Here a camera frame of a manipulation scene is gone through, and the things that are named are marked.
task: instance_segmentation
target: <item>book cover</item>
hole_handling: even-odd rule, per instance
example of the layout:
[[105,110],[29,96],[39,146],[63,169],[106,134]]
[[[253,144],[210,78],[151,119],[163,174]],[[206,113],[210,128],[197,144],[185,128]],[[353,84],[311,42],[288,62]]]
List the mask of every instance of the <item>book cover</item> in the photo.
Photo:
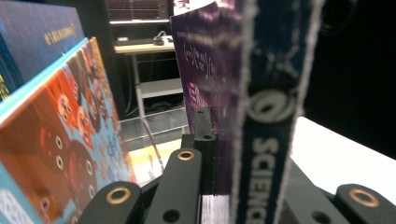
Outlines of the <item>book cover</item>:
[[171,17],[189,125],[209,106],[218,137],[203,221],[278,222],[322,4],[221,0]]
[[0,1],[1,100],[83,38],[72,7]]
[[[15,182],[20,193],[7,193],[16,200],[22,194],[22,214],[33,211],[32,220],[77,223],[99,189],[132,178],[116,107],[100,80],[106,71],[93,63],[102,61],[95,44],[85,42],[1,119],[2,179]],[[93,70],[97,76],[89,76]],[[12,221],[8,212],[0,209],[0,222]]]

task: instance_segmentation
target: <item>white surface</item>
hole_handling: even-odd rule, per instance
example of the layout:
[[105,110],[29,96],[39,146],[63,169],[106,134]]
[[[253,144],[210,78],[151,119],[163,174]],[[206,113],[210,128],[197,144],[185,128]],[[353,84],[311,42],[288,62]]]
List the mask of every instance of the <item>white surface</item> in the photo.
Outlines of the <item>white surface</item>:
[[173,43],[163,46],[154,45],[154,44],[127,45],[127,46],[115,46],[114,50],[116,51],[116,53],[131,55],[131,54],[146,54],[146,53],[175,51],[175,46]]
[[215,0],[190,0],[190,10],[194,10],[200,7],[211,4]]
[[360,184],[396,204],[396,161],[315,122],[299,118],[291,157],[318,187],[334,194]]
[[111,21],[110,24],[148,24],[148,23],[167,23],[169,20],[132,20],[132,21]]
[[142,82],[140,83],[140,87],[142,89],[143,99],[183,92],[180,78]]

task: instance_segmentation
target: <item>white shelf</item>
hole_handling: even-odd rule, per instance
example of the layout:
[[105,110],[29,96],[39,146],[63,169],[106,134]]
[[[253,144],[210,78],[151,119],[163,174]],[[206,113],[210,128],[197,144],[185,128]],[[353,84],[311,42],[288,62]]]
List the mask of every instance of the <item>white shelf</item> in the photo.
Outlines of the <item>white shelf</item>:
[[161,53],[161,52],[175,51],[175,46],[173,43],[166,44],[163,46],[154,45],[154,44],[127,45],[127,46],[115,46],[114,50],[116,51],[116,53],[131,55],[131,54]]
[[150,24],[150,23],[168,23],[169,20],[132,20],[132,21],[111,21],[112,25],[125,25],[125,24]]
[[183,92],[180,78],[142,82],[140,83],[140,88],[143,99]]

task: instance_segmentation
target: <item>black bracket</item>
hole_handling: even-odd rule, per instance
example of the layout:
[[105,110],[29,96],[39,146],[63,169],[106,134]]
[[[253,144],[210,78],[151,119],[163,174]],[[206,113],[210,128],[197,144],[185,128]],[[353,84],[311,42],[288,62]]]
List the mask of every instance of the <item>black bracket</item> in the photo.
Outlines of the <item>black bracket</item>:
[[[209,108],[195,114],[195,133],[182,136],[161,177],[143,188],[115,182],[101,189],[78,223],[201,223],[202,195],[216,195],[216,134]],[[360,185],[340,186],[336,195],[317,188],[290,160],[282,224],[390,224],[396,206]]]

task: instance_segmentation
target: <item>screw hole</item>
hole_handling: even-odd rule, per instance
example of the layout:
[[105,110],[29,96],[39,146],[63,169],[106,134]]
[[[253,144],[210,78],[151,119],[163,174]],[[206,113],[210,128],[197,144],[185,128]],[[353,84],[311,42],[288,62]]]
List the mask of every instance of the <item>screw hole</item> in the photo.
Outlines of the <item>screw hole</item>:
[[320,224],[330,224],[332,223],[332,220],[324,213],[315,211],[312,213],[312,218]]
[[362,201],[370,202],[372,200],[367,194],[364,193],[356,193],[356,196]]
[[180,219],[180,213],[177,210],[168,210],[163,214],[163,220],[168,223],[177,222]]
[[191,154],[188,152],[181,153],[180,157],[187,159]]
[[125,191],[119,190],[119,191],[114,192],[114,193],[111,195],[111,198],[112,198],[112,199],[120,199],[120,198],[122,198],[123,196],[125,196]]

